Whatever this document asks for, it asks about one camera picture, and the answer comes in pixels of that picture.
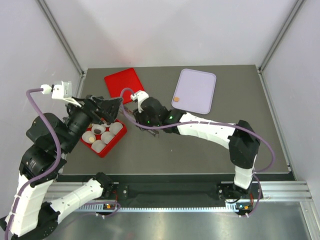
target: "red container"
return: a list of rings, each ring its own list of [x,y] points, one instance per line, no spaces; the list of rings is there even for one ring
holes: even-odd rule
[[[97,154],[100,158],[104,158],[128,131],[126,125],[124,125],[123,122],[119,121],[118,119],[116,119],[115,121],[121,123],[123,128],[120,130],[120,132],[118,132],[117,135],[114,136],[114,138],[105,146],[105,148],[101,152],[96,152],[95,150],[93,150],[91,148],[92,144],[86,143],[82,138],[80,138],[80,141],[83,142],[83,144],[90,148],[93,152],[95,152],[95,154]],[[101,140],[101,134],[95,135],[95,138],[96,140]]]
[[[128,68],[124,71],[114,73],[104,77],[104,81],[109,90],[111,98],[120,97],[120,93],[124,88],[131,88],[135,93],[139,90],[144,91],[138,75],[134,68]],[[123,95],[123,104],[131,102],[131,93],[126,91]]]

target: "red lid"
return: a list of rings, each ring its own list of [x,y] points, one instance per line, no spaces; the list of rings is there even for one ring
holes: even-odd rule
[[[104,81],[111,98],[119,97],[122,89],[124,88],[131,88],[134,92],[145,90],[133,68],[106,76],[104,77]],[[123,104],[131,102],[130,95],[131,93],[129,91],[124,93]]]

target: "white panel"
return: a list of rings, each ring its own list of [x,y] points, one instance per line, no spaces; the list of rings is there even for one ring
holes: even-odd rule
[[[32,145],[26,130],[36,113],[26,90],[41,84],[72,81],[75,70],[35,0],[0,1],[0,217],[7,215],[18,185],[17,171]],[[33,94],[44,112],[66,116],[64,104],[50,95]]]
[[[320,1],[302,7],[264,74],[295,173],[320,211]]]
[[[260,65],[296,0],[47,0],[83,68]]]

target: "gray tabletop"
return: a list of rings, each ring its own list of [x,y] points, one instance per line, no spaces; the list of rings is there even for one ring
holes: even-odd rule
[[[217,77],[210,113],[195,114],[217,122],[245,120],[263,136],[276,154],[270,173],[287,173],[288,168],[260,78],[254,65],[136,67],[145,91],[171,109],[171,100],[182,69],[214,73]],[[87,94],[109,98],[104,77],[125,68],[92,68],[87,71],[82,97]],[[137,107],[129,103],[130,109]],[[64,174],[223,174],[234,173],[229,151],[222,146],[192,136],[161,132],[159,138],[140,131],[124,116],[118,116],[128,132],[100,158],[79,142],[67,156]],[[266,167],[271,155],[261,144],[255,168]]]

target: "cable connector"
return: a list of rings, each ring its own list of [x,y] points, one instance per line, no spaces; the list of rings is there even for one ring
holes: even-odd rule
[[[42,84],[41,88],[43,89],[42,94],[50,94],[52,92],[52,87],[48,84]]]

